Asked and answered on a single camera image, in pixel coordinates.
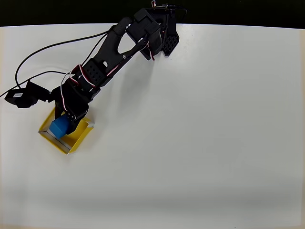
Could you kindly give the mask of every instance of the yellow tray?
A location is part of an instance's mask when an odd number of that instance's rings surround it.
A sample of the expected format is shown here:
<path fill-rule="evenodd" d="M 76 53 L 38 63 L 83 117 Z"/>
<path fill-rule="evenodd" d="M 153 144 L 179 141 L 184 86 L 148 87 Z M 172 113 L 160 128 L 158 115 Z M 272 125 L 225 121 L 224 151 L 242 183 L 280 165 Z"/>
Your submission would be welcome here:
<path fill-rule="evenodd" d="M 58 139 L 49 130 L 51 122 L 54 120 L 54 118 L 55 108 L 49 114 L 47 119 L 43 122 L 43 124 L 39 128 L 38 133 L 66 155 L 74 152 L 81 144 L 85 136 L 93 129 L 93 122 L 91 122 L 88 118 L 84 117 L 80 121 L 74 132 Z"/>

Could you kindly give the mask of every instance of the black background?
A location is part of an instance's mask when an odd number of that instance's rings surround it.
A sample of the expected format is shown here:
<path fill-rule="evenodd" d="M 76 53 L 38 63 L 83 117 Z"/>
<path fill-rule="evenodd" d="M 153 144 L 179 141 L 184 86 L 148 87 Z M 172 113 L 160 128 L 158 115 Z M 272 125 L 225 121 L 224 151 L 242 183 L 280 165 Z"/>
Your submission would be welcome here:
<path fill-rule="evenodd" d="M 254 25 L 305 29 L 305 0 L 164 0 L 189 13 L 184 23 Z M 1 0 L 0 26 L 114 23 L 150 0 Z"/>

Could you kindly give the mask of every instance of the white table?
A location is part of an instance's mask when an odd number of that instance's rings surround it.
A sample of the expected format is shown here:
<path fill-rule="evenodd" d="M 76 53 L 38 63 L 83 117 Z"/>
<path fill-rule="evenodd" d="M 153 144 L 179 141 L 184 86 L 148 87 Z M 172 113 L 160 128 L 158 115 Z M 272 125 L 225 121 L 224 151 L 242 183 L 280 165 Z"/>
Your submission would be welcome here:
<path fill-rule="evenodd" d="M 110 24 L 0 28 L 0 89 L 18 64 Z M 0 100 L 3 224 L 97 229 L 244 229 L 301 224 L 300 31 L 178 25 L 169 58 L 139 53 L 90 104 L 94 129 L 65 156 L 38 129 L 54 104 Z M 20 81 L 70 70 L 96 39 L 43 51 Z M 124 37 L 119 50 L 133 46 Z M 49 90 L 61 75 L 35 83 Z"/>

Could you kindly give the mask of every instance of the blue object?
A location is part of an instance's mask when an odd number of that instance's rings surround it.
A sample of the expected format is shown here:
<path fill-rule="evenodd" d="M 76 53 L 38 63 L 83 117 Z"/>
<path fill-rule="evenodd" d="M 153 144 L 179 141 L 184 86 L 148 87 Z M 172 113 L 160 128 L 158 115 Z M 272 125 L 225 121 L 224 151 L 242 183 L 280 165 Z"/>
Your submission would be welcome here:
<path fill-rule="evenodd" d="M 49 129 L 57 138 L 61 138 L 67 133 L 68 127 L 68 116 L 67 114 L 63 114 L 51 123 Z"/>

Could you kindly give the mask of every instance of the black cable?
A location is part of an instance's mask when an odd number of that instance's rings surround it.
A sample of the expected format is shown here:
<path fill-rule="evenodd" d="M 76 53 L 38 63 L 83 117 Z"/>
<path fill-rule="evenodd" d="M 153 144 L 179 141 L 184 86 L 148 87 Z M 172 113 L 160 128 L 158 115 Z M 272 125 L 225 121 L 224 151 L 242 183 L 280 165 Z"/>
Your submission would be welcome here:
<path fill-rule="evenodd" d="M 179 23 L 182 23 L 186 14 L 187 14 L 187 8 L 183 7 L 183 6 L 179 6 L 179 5 L 173 5 L 173 4 L 166 4 L 166 7 L 169 9 L 176 9 L 176 10 L 184 10 L 185 14 L 183 15 L 183 17 L 181 18 Z"/>
<path fill-rule="evenodd" d="M 186 9 L 186 8 L 182 8 L 182 10 L 185 11 L 185 14 L 184 14 L 183 17 L 181 18 L 180 23 L 182 23 L 182 22 L 184 21 L 184 18 L 185 18 L 186 14 L 187 14 L 187 9 Z"/>
<path fill-rule="evenodd" d="M 66 73 L 59 72 L 59 71 L 46 71 L 46 72 L 39 73 L 39 74 L 37 74 L 37 75 L 35 75 L 35 76 L 30 77 L 29 79 L 27 79 L 27 80 L 23 81 L 23 82 L 22 82 L 22 83 L 20 83 L 19 85 L 22 85 L 22 84 L 24 84 L 25 82 L 27 82 L 27 81 L 29 81 L 29 80 L 31 80 L 31 79 L 33 79 L 33 78 L 37 77 L 37 76 L 43 75 L 43 74 L 45 74 L 45 73 L 59 73 L 59 74 L 63 74 L 63 75 L 65 75 L 65 74 L 66 74 Z M 6 92 L 2 93 L 2 95 L 0 95 L 0 98 L 1 98 L 2 96 L 4 96 L 4 95 L 5 95 L 7 92 L 9 92 L 10 90 L 12 90 L 12 89 L 14 89 L 14 88 L 16 88 L 16 87 L 17 87 L 17 86 L 14 86 L 14 87 L 12 87 L 12 88 L 8 89 Z"/>
<path fill-rule="evenodd" d="M 105 31 L 105 32 L 102 32 L 102 33 L 98 33 L 98 34 L 95 34 L 95 35 L 92 35 L 92 36 L 88 36 L 88 37 L 83 37 L 83 38 L 77 38 L 77 39 L 74 39 L 74 40 L 69 40 L 69 41 L 65 41 L 65 42 L 59 42 L 59 43 L 56 43 L 56 44 L 51 44 L 51 45 L 48 45 L 46 47 L 43 47 L 35 52 L 33 52 L 32 54 L 28 55 L 18 66 L 17 70 L 16 70 L 16 73 L 15 73 L 15 81 L 16 81 L 16 85 L 17 87 L 20 87 L 20 84 L 18 83 L 18 80 L 17 80 L 17 74 L 18 74 L 18 71 L 20 69 L 20 67 L 23 65 L 24 62 L 26 62 L 31 56 L 35 55 L 36 53 L 38 52 L 41 52 L 45 49 L 48 49 L 48 48 L 51 48 L 51 47 L 54 47 L 54 46 L 57 46 L 57 45 L 61 45 L 61 44 L 67 44 L 67 43 L 71 43 L 71 42 L 78 42 L 78 41 L 82 41 L 82 40 L 86 40 L 86 39 L 90 39 L 90 38 L 94 38 L 94 37 L 98 37 L 98 36 L 102 36 L 104 34 L 107 34 L 108 31 Z"/>
<path fill-rule="evenodd" d="M 107 36 L 107 34 L 108 34 L 108 31 L 107 31 L 107 33 L 104 35 L 104 36 L 102 36 L 100 39 L 99 39 L 99 41 L 95 44 L 95 46 L 93 47 L 93 49 L 91 50 L 91 52 L 89 53 L 89 55 L 86 57 L 86 59 L 83 61 L 83 63 L 81 64 L 82 66 L 84 65 L 84 63 L 86 63 L 86 61 L 90 58 L 90 56 L 91 56 L 91 54 L 93 53 L 93 51 L 96 49 L 96 47 L 99 45 L 99 43 L 103 40 L 103 38 L 105 37 L 105 36 Z"/>
<path fill-rule="evenodd" d="M 97 46 L 99 45 L 99 43 L 102 41 L 102 39 L 108 34 L 108 31 L 106 31 L 106 32 L 107 32 L 107 33 L 106 33 L 104 36 L 102 36 L 102 37 L 99 39 L 99 41 L 95 44 L 94 48 L 91 50 L 91 52 L 89 53 L 89 55 L 87 56 L 87 58 L 84 60 L 84 62 L 82 63 L 82 65 L 90 58 L 90 56 L 91 56 L 91 54 L 93 53 L 93 51 L 96 49 L 96 47 L 97 47 Z M 59 71 L 46 71 L 46 72 L 39 73 L 39 74 L 37 74 L 37 75 L 35 75 L 35 76 L 30 77 L 29 79 L 23 81 L 22 83 L 19 83 L 19 85 L 22 85 L 22 84 L 26 83 L 27 81 L 29 81 L 29 80 L 31 80 L 31 79 L 37 77 L 37 76 L 46 74 L 46 73 L 66 74 L 66 73 L 59 72 Z M 1 98 L 2 96 L 4 96 L 7 92 L 9 92 L 10 90 L 12 90 L 12 89 L 14 89 L 14 88 L 16 88 L 16 87 L 18 87 L 18 86 L 16 85 L 16 86 L 14 86 L 14 87 L 8 89 L 6 92 L 2 93 L 2 94 L 0 95 L 0 98 Z"/>

